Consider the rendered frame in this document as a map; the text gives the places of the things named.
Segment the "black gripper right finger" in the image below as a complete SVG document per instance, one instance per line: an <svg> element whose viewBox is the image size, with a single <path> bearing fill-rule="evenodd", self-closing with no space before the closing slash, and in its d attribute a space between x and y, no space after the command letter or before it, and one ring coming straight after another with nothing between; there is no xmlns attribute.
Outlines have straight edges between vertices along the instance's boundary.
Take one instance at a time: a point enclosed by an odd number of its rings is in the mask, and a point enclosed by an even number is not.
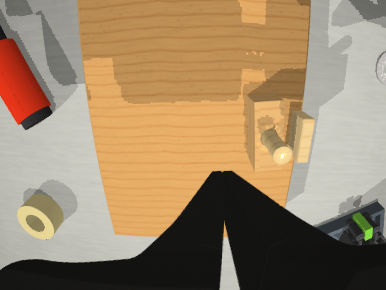
<svg viewBox="0 0 386 290"><path fill-rule="evenodd" d="M340 242L235 172L222 173L240 290L386 290L386 243Z"/></svg>

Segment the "tan wooden dowel pin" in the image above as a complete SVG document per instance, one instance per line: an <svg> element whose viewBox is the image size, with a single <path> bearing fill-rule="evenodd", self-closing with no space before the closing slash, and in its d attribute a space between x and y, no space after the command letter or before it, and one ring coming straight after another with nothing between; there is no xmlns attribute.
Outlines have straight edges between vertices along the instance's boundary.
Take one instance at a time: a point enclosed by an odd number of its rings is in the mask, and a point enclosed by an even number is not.
<svg viewBox="0 0 386 290"><path fill-rule="evenodd" d="M274 130L266 130L261 135L261 141L277 164L286 164L292 157L291 149Z"/></svg>

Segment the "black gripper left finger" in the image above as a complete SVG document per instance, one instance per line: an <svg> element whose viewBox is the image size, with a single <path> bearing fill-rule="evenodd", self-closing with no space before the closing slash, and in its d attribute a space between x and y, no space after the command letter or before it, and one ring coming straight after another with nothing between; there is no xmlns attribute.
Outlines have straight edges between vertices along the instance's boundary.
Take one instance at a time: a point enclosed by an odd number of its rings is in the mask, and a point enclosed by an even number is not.
<svg viewBox="0 0 386 290"><path fill-rule="evenodd" d="M212 171L178 218L130 259L28 259L0 270L0 290L220 290L226 184Z"/></svg>

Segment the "red screwdriver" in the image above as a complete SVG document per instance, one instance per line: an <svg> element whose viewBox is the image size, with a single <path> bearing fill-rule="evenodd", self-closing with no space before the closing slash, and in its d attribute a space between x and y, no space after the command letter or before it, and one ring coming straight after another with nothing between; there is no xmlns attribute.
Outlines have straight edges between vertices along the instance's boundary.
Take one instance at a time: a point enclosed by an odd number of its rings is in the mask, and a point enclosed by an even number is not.
<svg viewBox="0 0 386 290"><path fill-rule="evenodd" d="M13 39L0 25L0 96L25 130L51 114L50 102Z"/></svg>

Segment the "light wooden board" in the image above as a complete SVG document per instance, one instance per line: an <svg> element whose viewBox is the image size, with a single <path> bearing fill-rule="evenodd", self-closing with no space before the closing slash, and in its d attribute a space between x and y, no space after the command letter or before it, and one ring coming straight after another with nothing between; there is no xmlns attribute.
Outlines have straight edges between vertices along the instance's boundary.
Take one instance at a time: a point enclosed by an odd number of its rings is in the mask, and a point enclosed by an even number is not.
<svg viewBox="0 0 386 290"><path fill-rule="evenodd" d="M311 0L77 0L94 143L115 235L159 237L212 171L285 207L294 158L254 172L247 95L302 111Z"/></svg>

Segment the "light wooden rectangular block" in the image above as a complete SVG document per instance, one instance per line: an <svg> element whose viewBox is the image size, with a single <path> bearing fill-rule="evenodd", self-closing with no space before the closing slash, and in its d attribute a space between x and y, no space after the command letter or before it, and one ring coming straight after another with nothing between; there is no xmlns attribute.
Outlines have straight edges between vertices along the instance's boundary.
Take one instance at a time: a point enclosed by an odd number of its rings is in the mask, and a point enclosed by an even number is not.
<svg viewBox="0 0 386 290"><path fill-rule="evenodd" d="M293 111L288 147L297 163L308 162L315 119L303 111Z"/></svg>

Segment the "tan short cylinder with hole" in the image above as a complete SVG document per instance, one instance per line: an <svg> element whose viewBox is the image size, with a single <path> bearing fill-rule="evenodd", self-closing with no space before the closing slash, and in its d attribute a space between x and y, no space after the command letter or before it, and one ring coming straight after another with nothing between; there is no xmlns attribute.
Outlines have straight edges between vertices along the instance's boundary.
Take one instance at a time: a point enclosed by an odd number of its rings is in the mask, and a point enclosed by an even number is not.
<svg viewBox="0 0 386 290"><path fill-rule="evenodd" d="M50 239L64 220L61 207L43 194L32 195L17 212L21 226L32 236Z"/></svg>

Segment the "small wooden block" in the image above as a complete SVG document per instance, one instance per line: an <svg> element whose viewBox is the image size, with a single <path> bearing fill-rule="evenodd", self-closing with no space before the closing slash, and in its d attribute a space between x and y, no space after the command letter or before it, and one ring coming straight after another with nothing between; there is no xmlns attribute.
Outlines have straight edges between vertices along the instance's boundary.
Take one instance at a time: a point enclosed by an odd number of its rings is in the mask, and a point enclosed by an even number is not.
<svg viewBox="0 0 386 290"><path fill-rule="evenodd" d="M280 170L264 144L261 135L274 130L284 140L285 100L275 94L247 95L248 158L254 172Z"/></svg>

